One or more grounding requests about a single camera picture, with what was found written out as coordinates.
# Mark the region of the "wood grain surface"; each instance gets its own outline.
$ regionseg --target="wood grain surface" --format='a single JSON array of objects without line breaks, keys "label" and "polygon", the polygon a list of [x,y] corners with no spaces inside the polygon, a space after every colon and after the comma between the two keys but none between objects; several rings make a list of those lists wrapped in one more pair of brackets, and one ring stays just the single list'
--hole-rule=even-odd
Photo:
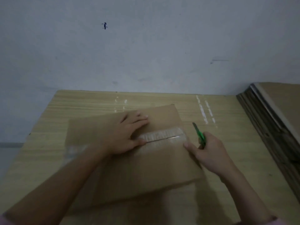
[{"label": "wood grain surface", "polygon": [[[2,181],[1,212],[59,169],[70,118],[168,104],[175,104],[193,143],[197,144],[191,124],[194,121],[201,131],[209,131],[223,140],[235,164],[276,216],[289,224],[300,224],[300,205],[236,97],[194,94],[57,91]],[[238,213],[226,187],[216,175],[205,169],[204,172],[206,179],[197,183],[67,215],[61,224],[237,222]]]}]

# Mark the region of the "cardboard box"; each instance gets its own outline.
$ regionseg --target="cardboard box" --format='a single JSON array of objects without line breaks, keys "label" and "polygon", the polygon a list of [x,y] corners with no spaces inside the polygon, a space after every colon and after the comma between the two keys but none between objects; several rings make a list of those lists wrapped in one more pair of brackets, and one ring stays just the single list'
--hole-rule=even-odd
[{"label": "cardboard box", "polygon": [[[148,143],[113,156],[105,166],[96,169],[79,193],[73,209],[135,197],[203,176],[199,165],[182,146],[188,138],[175,106],[140,111],[141,115],[148,115],[150,123],[138,129],[133,137],[142,137]],[[70,120],[65,162],[110,133],[123,115],[115,113]]]}]

